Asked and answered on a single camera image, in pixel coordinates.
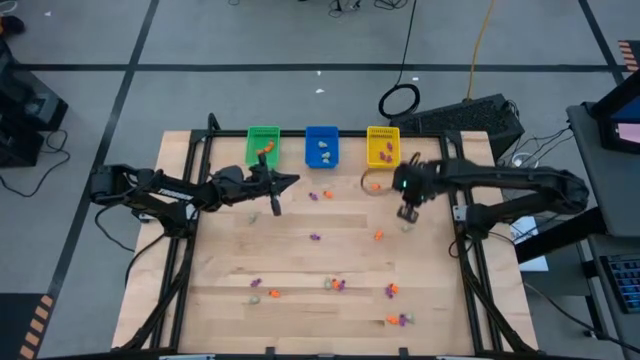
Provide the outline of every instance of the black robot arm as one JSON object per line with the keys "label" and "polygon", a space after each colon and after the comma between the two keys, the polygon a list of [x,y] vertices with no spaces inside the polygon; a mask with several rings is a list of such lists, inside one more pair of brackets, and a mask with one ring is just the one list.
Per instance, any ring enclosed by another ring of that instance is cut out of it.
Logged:
{"label": "black robot arm", "polygon": [[527,169],[478,166],[468,160],[451,159],[418,162],[419,154],[395,170],[393,188],[405,201],[398,216],[415,223],[414,210],[423,202],[450,190],[476,186],[531,190],[532,194],[496,205],[472,204],[454,207],[457,222],[465,225],[473,238],[486,238],[497,222],[512,223],[525,215],[542,211],[577,214],[587,207],[589,190],[572,173],[548,167]]}
{"label": "black robot arm", "polygon": [[[278,196],[300,177],[269,170],[264,154],[249,170],[251,175],[245,179],[240,167],[229,166],[212,174],[206,183],[196,185],[167,176],[162,170],[101,166],[91,174],[90,196],[98,205],[124,205],[138,218],[157,218],[167,236],[184,237],[191,230],[189,220],[194,210],[214,212],[222,205],[270,196],[273,214],[281,214]],[[152,194],[177,201],[165,202]]]}

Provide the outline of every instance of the wooden tabletop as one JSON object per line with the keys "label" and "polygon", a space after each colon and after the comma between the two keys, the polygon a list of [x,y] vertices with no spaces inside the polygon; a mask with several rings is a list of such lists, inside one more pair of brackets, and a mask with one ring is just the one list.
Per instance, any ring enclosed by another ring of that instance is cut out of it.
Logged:
{"label": "wooden tabletop", "polygon": [[[493,164],[485,133],[462,135],[467,159]],[[181,177],[188,139],[189,132],[166,132],[157,168]],[[212,172],[243,164],[245,141],[216,138]],[[264,353],[273,346],[279,354],[393,355],[400,347],[412,355],[473,353],[459,263],[447,253],[454,239],[447,197],[423,205],[418,223],[402,232],[405,223],[395,215],[399,194],[371,197],[360,189],[365,144],[365,138],[341,138],[339,166],[314,170],[304,163],[304,138],[281,138],[277,171],[301,177],[282,194],[282,216],[271,215],[268,198],[202,214],[180,352]],[[422,160],[441,158],[435,139],[403,138],[401,149],[403,159],[416,151]],[[241,167],[246,175],[247,167]],[[375,176],[372,181],[386,185],[392,174]],[[334,198],[324,198],[324,190]],[[320,199],[310,200],[309,192]],[[498,189],[476,188],[473,195],[477,203],[502,201]],[[260,214],[250,224],[254,212]],[[384,232],[380,241],[374,240],[377,230]],[[161,231],[158,223],[142,225],[137,250]],[[506,225],[493,231],[510,236]],[[321,240],[310,240],[311,233]],[[129,340],[155,306],[168,244],[159,243],[133,267],[114,346]],[[525,342],[536,347],[513,246],[493,237],[483,245],[496,305]],[[346,280],[346,289],[325,290],[327,277]],[[262,284],[251,288],[256,278]],[[389,283],[399,287],[394,299],[385,296]],[[281,297],[271,298],[271,289]],[[252,295],[261,302],[248,304]],[[416,317],[413,325],[385,322],[389,315],[409,312]],[[483,342],[490,349],[479,302],[478,313]],[[163,344],[168,343],[172,309],[166,317]]]}

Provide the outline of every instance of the white sheet of paper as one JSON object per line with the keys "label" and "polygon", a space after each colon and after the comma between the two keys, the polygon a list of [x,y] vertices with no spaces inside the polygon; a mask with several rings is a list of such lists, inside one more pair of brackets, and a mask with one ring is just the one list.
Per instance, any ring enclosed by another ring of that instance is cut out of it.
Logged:
{"label": "white sheet of paper", "polygon": [[[513,239],[517,239],[518,237],[522,236],[522,234],[527,233],[527,231],[531,229],[533,230],[527,235],[523,236],[520,240],[516,241],[516,244],[527,241],[527,239],[534,235],[538,235],[536,220],[533,218],[533,216],[523,216],[516,222],[511,224],[511,237]],[[520,271],[549,271],[547,259],[544,256],[540,256],[539,258],[535,258],[533,260],[527,261],[526,263],[522,263],[520,264]]]}

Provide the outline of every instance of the yellow bin object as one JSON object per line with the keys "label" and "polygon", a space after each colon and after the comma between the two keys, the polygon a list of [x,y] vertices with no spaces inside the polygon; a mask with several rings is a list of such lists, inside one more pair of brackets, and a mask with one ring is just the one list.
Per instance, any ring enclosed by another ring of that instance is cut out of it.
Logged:
{"label": "yellow bin object", "polygon": [[[381,152],[391,155],[391,162],[382,160]],[[367,165],[375,169],[395,168],[400,164],[400,129],[388,126],[367,128]]]}

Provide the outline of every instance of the blue bin object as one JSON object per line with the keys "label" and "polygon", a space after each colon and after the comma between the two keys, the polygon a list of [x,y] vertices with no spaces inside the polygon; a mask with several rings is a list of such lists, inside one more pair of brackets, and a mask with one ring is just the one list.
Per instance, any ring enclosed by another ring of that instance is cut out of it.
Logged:
{"label": "blue bin object", "polygon": [[[327,144],[320,148],[318,142]],[[330,152],[329,163],[322,162],[322,154]],[[340,135],[337,126],[308,126],[305,133],[304,161],[310,168],[332,169],[340,162]]]}

